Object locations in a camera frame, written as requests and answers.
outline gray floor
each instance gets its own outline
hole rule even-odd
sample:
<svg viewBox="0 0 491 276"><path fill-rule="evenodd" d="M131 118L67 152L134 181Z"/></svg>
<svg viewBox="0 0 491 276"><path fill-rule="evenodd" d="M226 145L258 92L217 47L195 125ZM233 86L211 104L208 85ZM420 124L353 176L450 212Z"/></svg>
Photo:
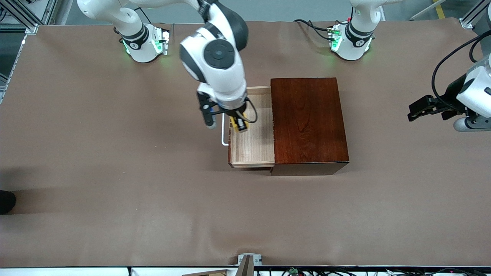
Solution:
<svg viewBox="0 0 491 276"><path fill-rule="evenodd" d="M67 25L107 24L97 22L80 12L76 0L59 0L56 22ZM462 17L477 0L447 0L442 8L445 17ZM221 0L223 4L237 11L246 21L292 21L306 19L312 21L333 21L346 19L351 12L348 0ZM405 0L401 3L384 6L387 20L408 20L412 15L432 4L432 0ZM144 9L154 23L200 23L201 18L190 6L175 4L159 9ZM141 11L137 11L143 20ZM431 10L418 20L438 19L436 10ZM481 20L475 32L480 34L489 30L486 20ZM22 41L22 35L0 33L0 73L8 75L13 60ZM491 37L483 40L483 52L491 53Z"/></svg>

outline dark brown wooden box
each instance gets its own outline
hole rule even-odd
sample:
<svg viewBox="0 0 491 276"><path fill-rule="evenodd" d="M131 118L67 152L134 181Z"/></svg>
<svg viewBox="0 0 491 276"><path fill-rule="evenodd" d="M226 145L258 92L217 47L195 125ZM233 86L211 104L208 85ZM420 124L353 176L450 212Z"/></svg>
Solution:
<svg viewBox="0 0 491 276"><path fill-rule="evenodd" d="M331 175L349 162L336 78L271 79L247 91L259 120L246 133L230 130L232 167ZM246 115L254 117L251 108Z"/></svg>

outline brown tabletop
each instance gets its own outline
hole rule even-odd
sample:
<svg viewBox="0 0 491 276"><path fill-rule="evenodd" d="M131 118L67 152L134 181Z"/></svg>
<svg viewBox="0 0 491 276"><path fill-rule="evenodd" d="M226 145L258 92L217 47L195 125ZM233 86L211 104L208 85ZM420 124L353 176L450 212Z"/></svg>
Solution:
<svg viewBox="0 0 491 276"><path fill-rule="evenodd" d="M474 37L456 19L382 22L343 61L297 23L249 22L249 86L337 77L350 163L333 176L231 169L172 55L138 64L111 26L41 26L0 107L0 266L489 265L491 138L409 123L435 65ZM179 42L197 25L179 25ZM471 62L441 68L443 92Z"/></svg>

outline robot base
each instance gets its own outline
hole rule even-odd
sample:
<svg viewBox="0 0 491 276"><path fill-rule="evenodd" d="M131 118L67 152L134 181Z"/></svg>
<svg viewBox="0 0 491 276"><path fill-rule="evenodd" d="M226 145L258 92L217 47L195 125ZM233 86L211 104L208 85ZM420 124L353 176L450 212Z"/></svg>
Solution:
<svg viewBox="0 0 491 276"><path fill-rule="evenodd" d="M347 24L338 24L334 26L335 31L339 31L337 35L333 38L335 41L331 42L331 51L338 54L338 56L345 60L357 60L363 56L363 54L368 51L370 42L372 39L368 40L362 47L355 47L353 43L348 40L344 33Z"/></svg>
<svg viewBox="0 0 491 276"><path fill-rule="evenodd" d="M167 53L169 32L163 31L161 28L155 27L152 24L145 24L149 31L148 40L141 45L139 50L132 49L126 45L126 52L137 62L146 63L153 61L160 54Z"/></svg>

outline black cylindrical object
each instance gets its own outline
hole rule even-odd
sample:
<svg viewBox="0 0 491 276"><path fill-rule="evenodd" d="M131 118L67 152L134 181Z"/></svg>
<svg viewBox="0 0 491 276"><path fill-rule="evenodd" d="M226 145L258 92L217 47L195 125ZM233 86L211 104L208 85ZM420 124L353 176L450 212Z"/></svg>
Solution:
<svg viewBox="0 0 491 276"><path fill-rule="evenodd" d="M0 190L0 215L10 212L15 206L15 195L13 192Z"/></svg>

